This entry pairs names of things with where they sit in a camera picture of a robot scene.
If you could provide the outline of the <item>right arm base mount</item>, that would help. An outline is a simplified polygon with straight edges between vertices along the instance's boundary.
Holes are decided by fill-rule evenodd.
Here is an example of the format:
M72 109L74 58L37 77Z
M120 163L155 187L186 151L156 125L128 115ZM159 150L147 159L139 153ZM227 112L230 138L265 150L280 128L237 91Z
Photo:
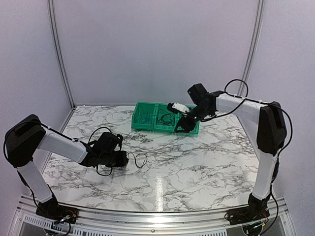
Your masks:
M230 225L244 224L261 219L267 219L270 216L269 209L263 208L255 210L249 206L229 209L224 218Z

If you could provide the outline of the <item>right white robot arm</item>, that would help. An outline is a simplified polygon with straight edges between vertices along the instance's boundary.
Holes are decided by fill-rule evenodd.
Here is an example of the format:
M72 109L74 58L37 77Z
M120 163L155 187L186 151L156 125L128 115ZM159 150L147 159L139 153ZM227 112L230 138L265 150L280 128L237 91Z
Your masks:
M258 172L244 216L255 220L266 208L272 195L272 186L278 175L280 154L290 144L293 128L287 128L289 114L278 102L263 102L247 96L232 95L226 90L208 92L202 84L188 89L195 107L190 109L180 103L169 103L167 109L181 118L175 126L176 133L189 133L197 123L208 122L233 114L257 125L256 150Z

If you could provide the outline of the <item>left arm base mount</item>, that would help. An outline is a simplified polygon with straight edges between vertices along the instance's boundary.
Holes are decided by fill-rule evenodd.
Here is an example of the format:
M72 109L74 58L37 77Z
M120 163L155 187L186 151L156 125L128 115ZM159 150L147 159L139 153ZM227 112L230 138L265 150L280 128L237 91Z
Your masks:
M74 207L62 205L39 205L36 209L36 215L49 218L57 223L68 222L75 224L79 210Z

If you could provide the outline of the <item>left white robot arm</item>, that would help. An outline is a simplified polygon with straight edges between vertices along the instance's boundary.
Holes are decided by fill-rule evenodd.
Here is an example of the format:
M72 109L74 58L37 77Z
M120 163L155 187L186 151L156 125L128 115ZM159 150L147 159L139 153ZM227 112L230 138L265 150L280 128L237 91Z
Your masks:
M38 116L31 114L6 132L3 141L4 157L37 198L38 210L52 219L62 215L62 207L33 161L37 150L95 169L105 166L112 170L128 164L127 152L122 149L123 136L114 134L108 127L103 130L99 138L89 138L83 142L43 124Z

